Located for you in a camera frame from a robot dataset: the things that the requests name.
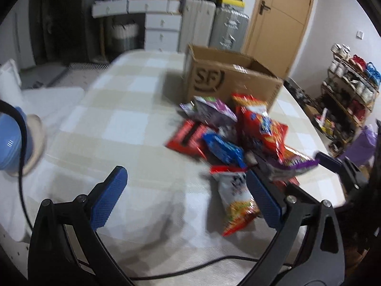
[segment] light switch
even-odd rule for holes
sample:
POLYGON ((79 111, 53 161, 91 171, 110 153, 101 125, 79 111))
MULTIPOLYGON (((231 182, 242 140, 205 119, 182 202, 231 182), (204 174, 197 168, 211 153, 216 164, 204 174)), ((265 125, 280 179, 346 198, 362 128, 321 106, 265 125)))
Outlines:
POLYGON ((362 39, 364 38, 364 32, 362 32, 362 31, 358 31, 356 37, 357 37, 358 39, 362 40, 362 39))

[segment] wooden door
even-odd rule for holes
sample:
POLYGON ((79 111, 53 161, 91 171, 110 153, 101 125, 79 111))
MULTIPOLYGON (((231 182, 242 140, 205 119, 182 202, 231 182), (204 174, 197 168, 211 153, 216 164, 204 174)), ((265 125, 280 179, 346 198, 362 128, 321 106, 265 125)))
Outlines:
POLYGON ((259 0, 259 4, 244 52, 285 78, 304 35, 312 0, 259 0))

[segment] blue plastic container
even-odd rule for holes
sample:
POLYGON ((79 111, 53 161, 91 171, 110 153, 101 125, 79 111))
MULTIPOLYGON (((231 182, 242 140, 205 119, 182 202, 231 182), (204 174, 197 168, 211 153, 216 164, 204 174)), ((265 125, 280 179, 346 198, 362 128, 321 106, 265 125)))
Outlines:
MULTIPOLYGON (((17 111, 26 121, 26 115, 19 107, 17 111)), ((25 163, 33 153, 33 140, 30 130, 27 127, 28 143, 25 156, 25 163)), ((16 173, 19 170, 21 151, 21 131, 17 122, 10 116, 2 114, 0 116, 0 170, 16 173)))

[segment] pile of snack bags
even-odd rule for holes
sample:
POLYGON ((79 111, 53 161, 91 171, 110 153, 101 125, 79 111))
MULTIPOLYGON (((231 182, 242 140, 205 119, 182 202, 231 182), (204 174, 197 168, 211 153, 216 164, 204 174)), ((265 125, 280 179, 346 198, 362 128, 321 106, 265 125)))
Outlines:
POLYGON ((268 116, 267 103, 251 95, 233 94, 235 113, 212 97, 195 96, 180 107, 187 119, 166 146, 196 158, 207 159, 208 152, 223 165, 212 166, 210 174, 219 183, 226 210, 223 236, 243 229, 260 215, 246 185, 246 171, 264 160, 269 179, 280 189, 285 182, 298 184, 295 176, 318 166, 319 161, 285 146, 288 126, 268 116))

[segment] trash can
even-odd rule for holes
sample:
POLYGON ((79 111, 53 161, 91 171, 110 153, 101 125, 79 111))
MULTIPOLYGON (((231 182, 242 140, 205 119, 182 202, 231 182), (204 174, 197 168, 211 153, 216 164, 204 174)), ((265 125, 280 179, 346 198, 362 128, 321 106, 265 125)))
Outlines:
POLYGON ((125 52, 138 48, 138 24, 112 26, 112 48, 116 52, 125 52))
POLYGON ((375 154, 377 134, 372 126, 365 126, 359 137, 339 157, 343 160, 348 157, 357 167, 365 165, 375 154))

